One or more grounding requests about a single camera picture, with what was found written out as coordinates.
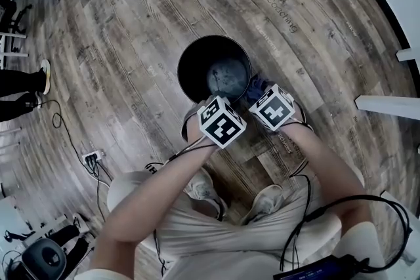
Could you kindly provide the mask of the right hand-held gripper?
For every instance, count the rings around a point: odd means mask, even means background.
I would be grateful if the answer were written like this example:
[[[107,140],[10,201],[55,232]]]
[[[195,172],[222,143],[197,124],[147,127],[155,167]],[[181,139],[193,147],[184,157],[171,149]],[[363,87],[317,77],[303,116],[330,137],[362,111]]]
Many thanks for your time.
[[[277,84],[272,85],[249,111],[263,126],[271,131],[278,130],[294,114],[293,97]]]

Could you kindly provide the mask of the dark blue cloth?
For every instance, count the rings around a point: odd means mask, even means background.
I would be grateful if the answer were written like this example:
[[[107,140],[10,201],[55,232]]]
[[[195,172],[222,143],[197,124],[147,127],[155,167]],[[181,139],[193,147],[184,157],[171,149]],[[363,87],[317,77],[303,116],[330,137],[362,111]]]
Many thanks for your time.
[[[274,84],[275,82],[264,79],[258,73],[252,76],[251,82],[245,93],[245,99],[247,100],[247,103],[252,106]]]

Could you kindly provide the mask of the person's light shoe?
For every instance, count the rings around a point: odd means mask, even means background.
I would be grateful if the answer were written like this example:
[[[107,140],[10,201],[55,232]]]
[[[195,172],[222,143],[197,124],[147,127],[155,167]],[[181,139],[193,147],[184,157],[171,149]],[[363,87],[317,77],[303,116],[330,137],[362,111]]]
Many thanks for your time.
[[[250,211],[241,220],[241,225],[246,226],[274,214],[280,209],[283,201],[281,186],[273,184],[265,187],[254,198]]]
[[[184,189],[184,193],[186,193],[191,199],[206,201],[213,205],[217,210],[216,219],[222,222],[226,215],[226,211],[228,210],[228,206],[223,198],[217,194],[214,188],[213,180],[204,168],[201,168],[194,175],[191,181],[189,181]]]

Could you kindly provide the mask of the white desk with legs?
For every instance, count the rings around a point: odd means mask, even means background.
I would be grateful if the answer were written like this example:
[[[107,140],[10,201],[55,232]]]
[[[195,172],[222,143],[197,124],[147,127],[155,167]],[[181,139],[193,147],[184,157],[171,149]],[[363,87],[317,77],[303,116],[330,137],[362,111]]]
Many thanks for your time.
[[[0,57],[4,56],[15,56],[15,57],[28,57],[28,53],[21,53],[21,52],[5,52],[5,40],[6,37],[15,37],[19,39],[25,39],[27,35],[25,34],[16,34],[16,33],[5,33],[0,32]]]

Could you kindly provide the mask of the person's left hand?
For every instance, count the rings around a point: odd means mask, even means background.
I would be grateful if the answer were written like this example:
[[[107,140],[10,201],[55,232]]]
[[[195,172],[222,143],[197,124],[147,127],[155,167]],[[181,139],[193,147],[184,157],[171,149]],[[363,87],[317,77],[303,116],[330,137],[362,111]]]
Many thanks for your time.
[[[187,142],[192,144],[199,140],[203,133],[200,131],[199,117],[197,114],[192,115],[186,122]]]

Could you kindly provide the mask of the black office chair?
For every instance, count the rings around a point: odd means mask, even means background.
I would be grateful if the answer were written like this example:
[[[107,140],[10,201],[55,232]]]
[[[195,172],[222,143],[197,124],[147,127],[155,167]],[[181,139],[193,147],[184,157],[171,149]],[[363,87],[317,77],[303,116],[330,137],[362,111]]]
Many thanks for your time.
[[[32,9],[32,7],[32,4],[24,7],[14,19],[14,14],[17,9],[16,2],[12,0],[0,0],[0,32],[8,33],[9,30],[12,30],[12,33],[25,34],[26,29],[21,30],[19,23],[26,11]]]

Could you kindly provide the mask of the black round bin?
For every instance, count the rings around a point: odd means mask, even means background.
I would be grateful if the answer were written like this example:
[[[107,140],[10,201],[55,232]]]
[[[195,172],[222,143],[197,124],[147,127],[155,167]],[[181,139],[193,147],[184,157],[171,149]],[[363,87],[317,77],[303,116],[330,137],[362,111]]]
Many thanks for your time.
[[[251,82],[251,62],[242,46],[222,35],[206,35],[190,43],[178,61],[178,82],[193,102],[211,95],[237,102]]]

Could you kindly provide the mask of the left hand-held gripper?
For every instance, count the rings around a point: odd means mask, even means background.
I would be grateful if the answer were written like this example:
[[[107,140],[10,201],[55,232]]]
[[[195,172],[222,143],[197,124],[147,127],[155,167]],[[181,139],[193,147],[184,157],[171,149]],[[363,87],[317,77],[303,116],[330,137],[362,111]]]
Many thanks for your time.
[[[240,109],[241,101],[237,99],[229,104],[227,98],[216,96],[198,110],[200,131],[219,148],[230,145],[246,129],[247,123],[235,111]]]

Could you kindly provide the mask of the person's right hand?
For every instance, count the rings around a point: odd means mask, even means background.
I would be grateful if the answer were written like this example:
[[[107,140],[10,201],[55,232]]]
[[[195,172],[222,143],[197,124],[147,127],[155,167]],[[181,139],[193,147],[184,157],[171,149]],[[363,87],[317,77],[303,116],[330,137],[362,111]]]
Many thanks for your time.
[[[307,123],[306,114],[305,114],[305,111],[303,109],[300,109],[300,116],[301,116],[301,118],[290,117],[289,120],[286,123],[281,125],[281,127],[286,127],[288,125],[302,125],[302,126],[308,128],[308,129],[310,129],[311,131],[313,131],[314,129],[312,128],[312,126]]]

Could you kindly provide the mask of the person's right light shoe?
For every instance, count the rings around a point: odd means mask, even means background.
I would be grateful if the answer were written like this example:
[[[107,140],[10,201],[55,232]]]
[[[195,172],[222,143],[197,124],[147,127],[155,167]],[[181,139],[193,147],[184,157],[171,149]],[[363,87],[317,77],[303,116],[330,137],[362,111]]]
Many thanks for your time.
[[[283,201],[281,186],[273,184],[265,187],[254,198],[250,211],[241,220],[241,225],[246,226],[274,214],[280,209]]]

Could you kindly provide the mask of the black chest device with screen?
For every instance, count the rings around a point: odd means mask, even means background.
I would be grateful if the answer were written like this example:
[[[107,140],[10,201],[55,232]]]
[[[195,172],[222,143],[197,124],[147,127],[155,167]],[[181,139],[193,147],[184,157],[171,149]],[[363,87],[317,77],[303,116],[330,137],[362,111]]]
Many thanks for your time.
[[[279,273],[273,280],[351,280],[369,264],[369,258],[358,261],[347,254],[340,258],[330,255],[317,262]]]

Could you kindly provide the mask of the person's left forearm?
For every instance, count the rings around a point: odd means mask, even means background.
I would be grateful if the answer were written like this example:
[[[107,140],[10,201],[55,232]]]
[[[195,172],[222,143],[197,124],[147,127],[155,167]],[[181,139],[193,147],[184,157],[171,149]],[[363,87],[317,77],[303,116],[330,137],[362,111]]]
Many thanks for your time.
[[[166,163],[108,216],[90,261],[91,270],[134,277],[137,245],[159,226],[189,181],[216,150],[209,139]]]

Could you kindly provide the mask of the white power strip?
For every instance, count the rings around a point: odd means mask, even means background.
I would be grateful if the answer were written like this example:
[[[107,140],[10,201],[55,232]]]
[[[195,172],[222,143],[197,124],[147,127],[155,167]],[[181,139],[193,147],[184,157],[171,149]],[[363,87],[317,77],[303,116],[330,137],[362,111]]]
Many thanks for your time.
[[[98,150],[82,155],[83,163],[85,165],[94,165],[96,162],[102,160],[102,153]]]

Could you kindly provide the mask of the person's left light shoe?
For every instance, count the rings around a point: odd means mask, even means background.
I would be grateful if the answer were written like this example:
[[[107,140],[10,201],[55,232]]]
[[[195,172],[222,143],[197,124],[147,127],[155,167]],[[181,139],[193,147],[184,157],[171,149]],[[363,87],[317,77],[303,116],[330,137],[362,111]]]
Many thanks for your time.
[[[213,205],[217,210],[216,219],[222,222],[226,215],[226,211],[228,210],[228,206],[223,198],[217,194],[214,188],[213,180],[204,168],[201,168],[194,175],[191,181],[189,181],[184,189],[184,193],[186,193],[191,199],[206,201]]]

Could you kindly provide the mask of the person's right forearm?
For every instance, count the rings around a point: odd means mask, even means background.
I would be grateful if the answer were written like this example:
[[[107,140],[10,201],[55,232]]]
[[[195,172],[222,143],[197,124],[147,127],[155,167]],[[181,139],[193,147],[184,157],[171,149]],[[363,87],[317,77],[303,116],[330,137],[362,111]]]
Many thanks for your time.
[[[329,146],[310,129],[302,125],[281,127],[308,159],[315,172],[325,202],[328,204],[365,194],[363,183],[357,174]],[[343,225],[353,226],[359,222],[370,222],[369,205],[363,200],[345,201],[333,207],[333,212]]]

